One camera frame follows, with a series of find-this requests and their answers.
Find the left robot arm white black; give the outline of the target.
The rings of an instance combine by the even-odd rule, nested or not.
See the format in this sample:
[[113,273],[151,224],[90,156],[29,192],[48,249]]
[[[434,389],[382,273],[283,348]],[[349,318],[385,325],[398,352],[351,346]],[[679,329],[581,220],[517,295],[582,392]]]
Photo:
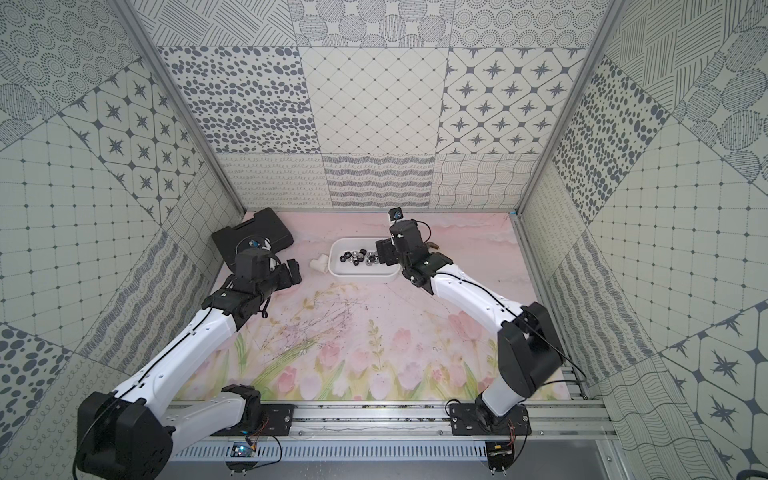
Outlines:
[[72,473],[154,479],[172,457],[221,431],[243,435],[237,454],[255,453],[269,418],[254,387],[232,384],[177,413],[168,407],[212,352],[235,338],[252,316],[268,315],[274,292],[301,281],[294,259],[282,262],[260,249],[239,254],[234,274],[168,346],[111,392],[94,392],[81,403]]

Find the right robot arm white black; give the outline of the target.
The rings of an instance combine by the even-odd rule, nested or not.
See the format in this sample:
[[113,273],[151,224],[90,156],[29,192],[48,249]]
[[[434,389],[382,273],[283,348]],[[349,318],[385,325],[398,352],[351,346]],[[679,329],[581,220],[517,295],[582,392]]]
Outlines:
[[496,336],[498,375],[476,398],[478,420],[490,426],[531,398],[570,362],[548,310],[506,299],[467,275],[422,238],[421,221],[400,208],[388,212],[389,237],[376,242],[378,258],[397,264],[406,280],[459,307]]

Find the white plastic storage box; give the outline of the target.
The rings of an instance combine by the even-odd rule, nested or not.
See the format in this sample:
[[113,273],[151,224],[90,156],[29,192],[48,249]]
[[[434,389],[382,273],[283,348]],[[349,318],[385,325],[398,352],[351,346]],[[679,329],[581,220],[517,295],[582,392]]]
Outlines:
[[[386,265],[378,256],[376,242],[377,239],[371,237],[345,237],[336,240],[330,248],[328,271],[337,279],[344,281],[387,283],[394,280],[400,273],[401,267],[398,263]],[[367,253],[364,257],[358,255],[359,265],[339,261],[345,252],[360,249],[365,249]],[[378,262],[365,264],[365,257],[371,255],[376,255]]]

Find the small white plastic piece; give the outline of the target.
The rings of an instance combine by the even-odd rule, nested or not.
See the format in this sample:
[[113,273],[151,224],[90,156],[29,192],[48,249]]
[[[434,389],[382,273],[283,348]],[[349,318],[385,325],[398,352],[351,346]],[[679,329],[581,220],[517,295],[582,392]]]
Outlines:
[[317,258],[311,259],[309,262],[311,269],[321,273],[326,273],[328,271],[328,265],[329,257],[326,254],[322,254]]

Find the black plastic tool case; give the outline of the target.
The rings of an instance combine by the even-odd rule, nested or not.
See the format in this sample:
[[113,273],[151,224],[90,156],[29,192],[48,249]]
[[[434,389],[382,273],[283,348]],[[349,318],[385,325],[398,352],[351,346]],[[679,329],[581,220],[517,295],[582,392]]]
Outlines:
[[214,232],[212,239],[231,272],[236,255],[246,249],[265,248],[278,253],[294,243],[293,235],[272,208],[259,210],[234,227]]

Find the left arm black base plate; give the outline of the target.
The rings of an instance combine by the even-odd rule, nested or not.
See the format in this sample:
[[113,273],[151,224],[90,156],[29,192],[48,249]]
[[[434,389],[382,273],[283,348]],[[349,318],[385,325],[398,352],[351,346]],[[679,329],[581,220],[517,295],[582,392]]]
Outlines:
[[212,433],[212,437],[233,437],[252,435],[288,436],[291,431],[294,404],[261,404],[252,411],[246,410],[243,419],[236,425]]

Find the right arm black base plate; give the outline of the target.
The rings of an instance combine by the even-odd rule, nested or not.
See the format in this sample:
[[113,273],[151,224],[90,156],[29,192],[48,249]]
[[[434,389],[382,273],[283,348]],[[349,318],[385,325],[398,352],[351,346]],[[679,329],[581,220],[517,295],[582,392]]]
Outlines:
[[497,417],[479,404],[450,399],[444,410],[454,436],[530,435],[532,432],[530,416],[524,405],[517,405],[506,415]]

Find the aluminium mounting rail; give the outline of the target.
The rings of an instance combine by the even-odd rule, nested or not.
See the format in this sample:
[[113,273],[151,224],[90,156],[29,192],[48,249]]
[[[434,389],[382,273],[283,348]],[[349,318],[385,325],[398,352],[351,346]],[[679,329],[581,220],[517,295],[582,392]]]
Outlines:
[[[290,413],[277,413],[266,402],[268,419],[255,437],[289,440],[428,440],[491,439],[479,426],[476,407],[458,401],[296,401]],[[597,400],[529,400],[517,415],[529,426],[530,440],[616,440],[606,407]]]

